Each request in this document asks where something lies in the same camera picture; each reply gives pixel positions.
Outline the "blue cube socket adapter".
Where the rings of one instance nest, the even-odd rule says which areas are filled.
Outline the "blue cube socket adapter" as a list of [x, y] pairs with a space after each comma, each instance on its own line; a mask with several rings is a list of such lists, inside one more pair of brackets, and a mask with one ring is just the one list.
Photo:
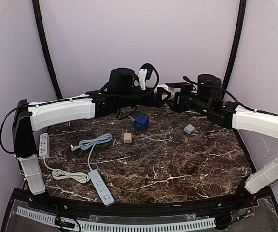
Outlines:
[[145, 131], [149, 125], [149, 118], [143, 115], [138, 115], [134, 120], [134, 128], [139, 131]]

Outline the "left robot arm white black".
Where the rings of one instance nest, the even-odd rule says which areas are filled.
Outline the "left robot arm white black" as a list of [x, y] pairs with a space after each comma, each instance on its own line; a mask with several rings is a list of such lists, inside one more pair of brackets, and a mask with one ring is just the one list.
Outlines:
[[46, 192], [37, 161], [36, 152], [40, 147], [35, 143], [35, 131], [69, 121], [105, 117], [125, 107], [161, 107], [170, 99], [173, 89], [167, 84], [160, 84], [159, 77], [153, 87], [146, 87], [152, 73], [157, 73], [157, 70], [148, 63], [138, 73], [129, 68], [117, 68], [110, 72], [108, 82], [100, 90], [54, 101], [19, 101], [17, 107], [10, 111], [15, 113], [13, 154], [21, 164], [30, 192], [33, 195]]

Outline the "white cube socket adapter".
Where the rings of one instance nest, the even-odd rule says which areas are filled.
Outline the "white cube socket adapter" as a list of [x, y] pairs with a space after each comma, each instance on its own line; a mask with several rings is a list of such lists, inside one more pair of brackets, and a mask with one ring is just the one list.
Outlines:
[[175, 89], [173, 87], [168, 86], [167, 84], [158, 84], [156, 89], [155, 89], [155, 93], [161, 93], [162, 94], [162, 99], [165, 98], [167, 96], [166, 92], [161, 91], [161, 89], [170, 92], [171, 96], [170, 96], [170, 100], [174, 99], [174, 95], [175, 95]]

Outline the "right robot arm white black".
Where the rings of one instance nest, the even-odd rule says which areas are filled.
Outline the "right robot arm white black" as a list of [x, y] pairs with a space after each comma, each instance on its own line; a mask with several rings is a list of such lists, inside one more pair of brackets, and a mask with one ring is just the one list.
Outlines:
[[[181, 113], [193, 110], [220, 127], [251, 131], [278, 140], [278, 114], [245, 106], [223, 89], [220, 78], [213, 75], [202, 74], [198, 76], [197, 82], [186, 76], [183, 79], [184, 82], [169, 84], [178, 90], [174, 96], [174, 111]], [[254, 195], [277, 180], [278, 156], [246, 177], [236, 193]]]

